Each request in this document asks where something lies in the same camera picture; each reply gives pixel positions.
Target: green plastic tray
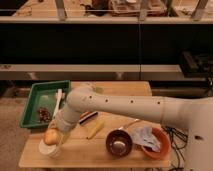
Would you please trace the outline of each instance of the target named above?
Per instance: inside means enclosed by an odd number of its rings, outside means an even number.
[[[21,128],[46,128],[48,123],[39,123],[38,108],[45,107],[50,115],[53,115],[58,89],[62,89],[65,98],[61,99],[60,108],[63,107],[67,94],[70,91],[70,81],[55,81],[45,83],[35,83],[32,85],[28,101],[26,103],[22,119]]]

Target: white handle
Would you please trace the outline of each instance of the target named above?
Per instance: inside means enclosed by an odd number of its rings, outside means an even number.
[[[57,101],[56,101],[56,105],[55,105],[55,109],[54,109],[54,113],[53,113],[53,118],[55,118],[55,115],[58,113],[61,98],[62,98],[62,89],[58,89]]]

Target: cable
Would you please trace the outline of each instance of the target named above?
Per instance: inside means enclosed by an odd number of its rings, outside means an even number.
[[[171,147],[173,151],[176,154],[177,157],[177,166],[172,164],[172,168],[169,171],[182,171],[183,167],[180,166],[181,161],[185,161],[185,157],[182,154],[182,149],[184,149],[187,145],[188,135],[185,133],[179,131],[178,129],[162,126],[163,130],[168,134],[170,141],[171,141]],[[179,140],[183,142],[182,146],[178,146],[176,140]]]

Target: wooden tabletop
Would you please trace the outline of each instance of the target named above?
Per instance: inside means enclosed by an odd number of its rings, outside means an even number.
[[[79,82],[72,82],[72,87],[79,85]],[[112,95],[143,95],[151,96],[151,89],[147,82],[94,82],[103,89],[103,94]],[[86,139],[88,132],[98,121],[104,121],[104,128],[92,139]],[[56,158],[49,158],[40,154],[38,144],[43,133],[31,133],[23,150],[19,166],[31,168],[143,168],[143,167],[169,167],[170,155],[164,160],[152,160],[144,153],[133,146],[129,155],[123,158],[115,158],[110,155],[105,147],[105,139],[108,133],[126,123],[133,121],[133,118],[99,112],[96,119],[77,127],[71,132],[71,136],[62,146],[60,155]],[[129,127],[126,131],[131,132],[134,127],[158,124],[141,121]]]

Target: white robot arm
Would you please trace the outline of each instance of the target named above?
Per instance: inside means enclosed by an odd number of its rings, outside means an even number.
[[[184,171],[213,170],[213,98],[108,96],[95,93],[88,83],[68,94],[65,106],[55,118],[58,129],[70,131],[86,111],[104,111],[188,131]]]

